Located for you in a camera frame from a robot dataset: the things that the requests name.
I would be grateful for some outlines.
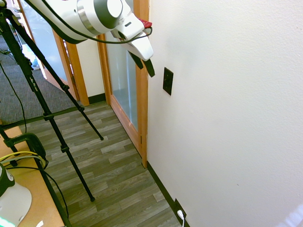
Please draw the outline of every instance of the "wood-look vinyl floor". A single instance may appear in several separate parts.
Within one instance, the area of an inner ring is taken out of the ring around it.
[[[101,141],[80,112],[56,116],[94,202],[82,186],[49,122],[27,125],[27,132],[41,140],[49,165],[46,171],[57,181],[73,227],[179,227],[180,224],[157,184],[141,164],[141,157],[120,121],[106,102],[86,107],[85,113],[104,137]],[[59,191],[53,188],[64,207]]]

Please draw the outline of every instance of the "black baseboard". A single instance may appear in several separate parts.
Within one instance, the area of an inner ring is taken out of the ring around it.
[[[181,220],[181,218],[177,214],[177,211],[180,208],[176,205],[176,203],[174,202],[174,200],[170,196],[169,192],[164,187],[163,183],[161,182],[160,178],[158,177],[158,175],[156,174],[156,172],[153,170],[153,168],[152,168],[152,166],[151,166],[151,164],[149,162],[147,162],[147,169],[150,171],[150,173],[151,173],[153,179],[155,180],[157,186],[160,188],[162,194],[164,195],[164,198],[166,199],[166,201],[168,202],[168,204],[171,207],[172,211],[176,215],[178,221],[182,225],[183,221]],[[185,227],[190,227],[187,222],[185,222]]]
[[[89,97],[89,104],[94,104],[102,101],[106,101],[105,93]]]

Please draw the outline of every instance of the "black tripod leg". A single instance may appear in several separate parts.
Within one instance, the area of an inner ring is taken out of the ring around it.
[[[36,84],[36,81],[35,81],[35,79],[33,77],[33,74],[32,74],[31,67],[29,65],[29,61],[23,55],[23,53],[20,49],[20,46],[17,43],[17,41],[15,40],[15,37],[14,37],[12,31],[10,30],[9,25],[6,22],[6,18],[2,14],[1,11],[0,11],[0,30],[1,30],[1,33],[2,33],[2,36],[5,40],[5,42],[9,46],[10,51],[14,55],[16,62],[18,62],[25,78],[28,81],[29,86],[31,87],[32,91],[35,93],[35,95],[36,95],[36,97],[37,97],[37,99],[38,99],[38,101],[39,101],[39,103],[40,103],[40,105],[41,105],[41,107],[44,111],[44,119],[46,121],[50,121],[50,123],[51,123],[51,125],[52,125],[60,143],[61,143],[61,151],[63,153],[66,152],[66,154],[69,157],[74,169],[76,170],[76,172],[78,174],[78,177],[80,178],[82,184],[84,185],[84,188],[86,189],[86,192],[90,197],[90,200],[94,201],[95,198],[92,196],[92,194],[91,194],[91,192],[90,192],[90,190],[89,190],[89,188],[88,188],[80,170],[78,169],[78,166],[75,163],[75,161],[74,161],[74,159],[73,159],[73,157],[70,153],[70,149],[67,146],[67,144],[65,143],[64,138],[63,138],[63,136],[62,136],[62,134],[61,134],[54,118],[53,118],[53,114],[50,111],[50,109],[48,108],[47,103],[46,103],[45,99],[43,98],[42,93],[41,93],[38,85]]]
[[[70,100],[74,103],[74,105],[77,107],[77,109],[81,112],[83,117],[87,120],[87,122],[91,125],[93,130],[96,132],[96,134],[100,137],[101,140],[103,140],[103,137],[98,132],[96,127],[93,125],[93,123],[90,121],[90,119],[87,117],[87,115],[84,113],[84,107],[80,106],[77,101],[74,99],[74,97],[71,95],[71,93],[68,91],[69,87],[65,85],[56,72],[53,70],[51,65],[47,62],[44,55],[41,53],[41,51],[38,49],[36,44],[33,42],[33,40],[28,36],[24,28],[20,25],[18,25],[15,20],[12,18],[12,16],[8,16],[9,21],[13,25],[13,27],[17,30],[19,35],[24,39],[24,41],[27,43],[29,48],[34,52],[34,54],[40,59],[40,61],[45,65],[45,67],[49,70],[52,77],[56,80],[56,82],[59,84],[59,86],[62,88],[62,90],[67,94],[67,96],[70,98]]]
[[[7,136],[1,125],[0,125],[0,135],[3,137],[4,143],[8,148],[10,148],[13,152],[18,152],[17,148],[14,145],[14,142],[10,137]]]

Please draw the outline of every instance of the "robotic arm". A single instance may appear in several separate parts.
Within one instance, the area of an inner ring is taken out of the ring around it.
[[[139,68],[143,68],[142,59],[149,74],[154,75],[150,61],[153,50],[144,32],[144,24],[132,13],[125,0],[25,1],[69,43],[78,44],[87,39],[80,34],[94,37],[111,31]]]

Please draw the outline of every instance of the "door hinge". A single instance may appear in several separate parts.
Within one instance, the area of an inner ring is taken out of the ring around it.
[[[71,77],[71,82],[73,83],[73,85],[76,85],[76,80],[74,76]]]

